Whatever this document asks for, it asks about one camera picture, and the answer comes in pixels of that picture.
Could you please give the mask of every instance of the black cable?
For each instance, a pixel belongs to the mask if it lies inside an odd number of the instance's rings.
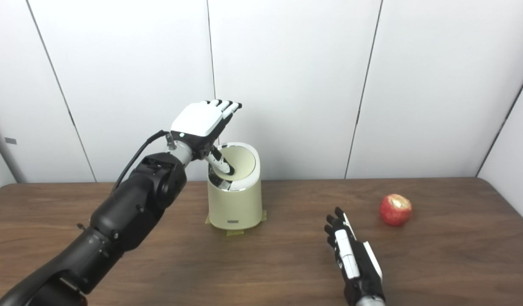
[[[151,144],[154,140],[158,139],[158,138],[161,138],[165,135],[167,135],[169,132],[166,132],[164,130],[160,130],[159,132],[153,134],[152,136],[150,136],[150,138],[148,138],[146,140],[146,142],[143,143],[143,145],[139,148],[139,150],[137,151],[137,153],[135,153],[135,155],[133,156],[133,158],[129,161],[129,163],[127,164],[127,166],[125,166],[125,169],[122,171],[122,173],[120,174],[118,180],[116,181],[116,184],[114,184],[114,187],[112,188],[112,191],[110,191],[110,193],[113,193],[114,190],[116,190],[120,184],[122,183],[122,180],[124,179],[125,175],[127,174],[127,172],[129,171],[129,169],[131,168],[131,166],[135,163],[135,161],[137,160],[137,158],[139,158],[139,156],[141,155],[142,151],[144,151],[146,149],[146,147]]]

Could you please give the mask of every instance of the bitten apple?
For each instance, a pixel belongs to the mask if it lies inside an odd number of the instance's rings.
[[[400,227],[405,224],[413,213],[413,204],[400,194],[388,194],[380,203],[380,217],[387,224]]]

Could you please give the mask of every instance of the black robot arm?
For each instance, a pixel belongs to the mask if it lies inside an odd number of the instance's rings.
[[[146,156],[63,252],[15,285],[0,306],[82,306],[124,252],[139,246],[186,184],[170,153]]]
[[[170,132],[155,133],[124,169],[110,196],[92,214],[88,227],[63,252],[15,285],[0,306],[83,306],[85,298],[124,252],[139,246],[186,184],[192,159],[206,159],[225,173],[233,168],[213,143],[241,107],[239,103],[192,103],[174,120]],[[146,156],[122,179],[144,148],[167,138],[168,152]]]

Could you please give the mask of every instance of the white robotic hand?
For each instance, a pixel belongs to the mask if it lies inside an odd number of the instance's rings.
[[[206,159],[213,167],[232,175],[233,167],[214,147],[214,141],[241,107],[240,103],[221,99],[188,105],[172,123],[167,137],[170,151],[189,148],[193,160]]]

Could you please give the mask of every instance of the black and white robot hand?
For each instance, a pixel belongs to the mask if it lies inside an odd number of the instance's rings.
[[[178,158],[184,155],[193,160],[206,159],[223,173],[233,174],[235,170],[215,148],[214,141],[241,107],[240,103],[221,99],[188,105],[172,123],[167,138],[169,150]]]
[[[327,216],[324,230],[335,250],[335,261],[345,280],[345,298],[350,306],[385,306],[382,271],[368,242],[356,240],[346,214],[339,207]]]

